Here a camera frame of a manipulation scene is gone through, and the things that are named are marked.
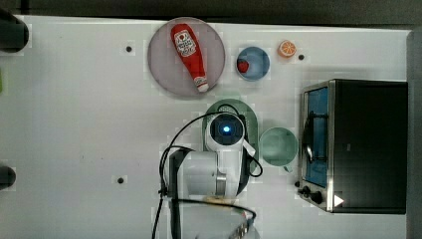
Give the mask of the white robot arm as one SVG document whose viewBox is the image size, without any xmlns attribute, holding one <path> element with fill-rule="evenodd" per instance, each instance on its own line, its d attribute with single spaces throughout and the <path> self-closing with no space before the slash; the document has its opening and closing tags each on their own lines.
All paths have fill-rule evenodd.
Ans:
<svg viewBox="0 0 422 239">
<path fill-rule="evenodd" d="M 256 150 L 248 143 L 243 119 L 233 113 L 204 117 L 203 151 L 179 148 L 169 157 L 171 234 L 182 238 L 180 204 L 196 196 L 235 198 L 247 185 Z"/>
</svg>

